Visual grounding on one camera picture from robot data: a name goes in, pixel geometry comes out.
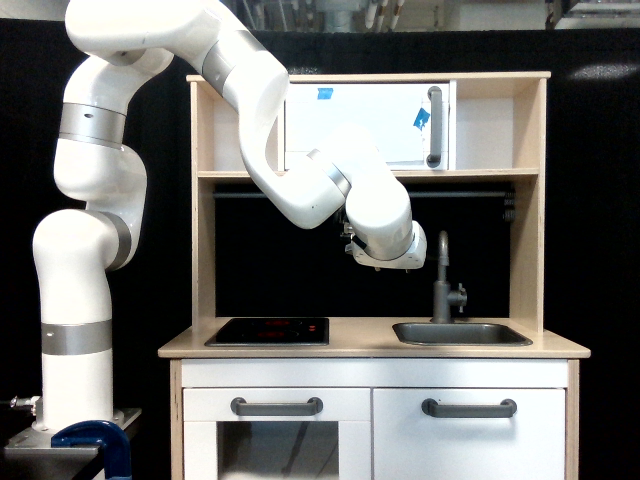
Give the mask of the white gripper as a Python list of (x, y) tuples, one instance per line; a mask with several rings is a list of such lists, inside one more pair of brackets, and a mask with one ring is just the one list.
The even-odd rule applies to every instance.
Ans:
[(365, 250), (352, 241), (345, 246), (345, 253), (363, 266), (380, 269), (416, 270), (423, 267), (426, 259), (427, 240), (423, 228), (417, 221), (412, 222), (412, 241), (408, 250), (399, 257), (391, 260), (379, 260), (371, 257)]

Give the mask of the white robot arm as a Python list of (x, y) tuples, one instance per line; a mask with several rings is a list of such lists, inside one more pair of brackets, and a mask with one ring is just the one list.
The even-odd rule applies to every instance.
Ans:
[(140, 156), (123, 142), (124, 127), (133, 96), (174, 58), (188, 62), (238, 114), (245, 169), (290, 222), (312, 229), (344, 209), (358, 263), (423, 265), (426, 237), (408, 193), (363, 128), (341, 127), (283, 175), (269, 166), (267, 141), (289, 75), (222, 2), (72, 1), (65, 28), (86, 59), (64, 90), (54, 180), (82, 207), (46, 216), (32, 241), (41, 428), (58, 432), (114, 416), (107, 273), (135, 254), (147, 188)]

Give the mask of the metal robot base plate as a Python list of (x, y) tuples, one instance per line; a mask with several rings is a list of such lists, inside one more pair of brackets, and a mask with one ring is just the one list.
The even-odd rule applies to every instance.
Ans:
[[(141, 408), (116, 409), (112, 421), (116, 423), (131, 440), (139, 430)], [(79, 444), (72, 446), (53, 446), (54, 432), (40, 426), (29, 426), (9, 439), (4, 452), (9, 457), (22, 456), (70, 456), (95, 457), (100, 446)]]

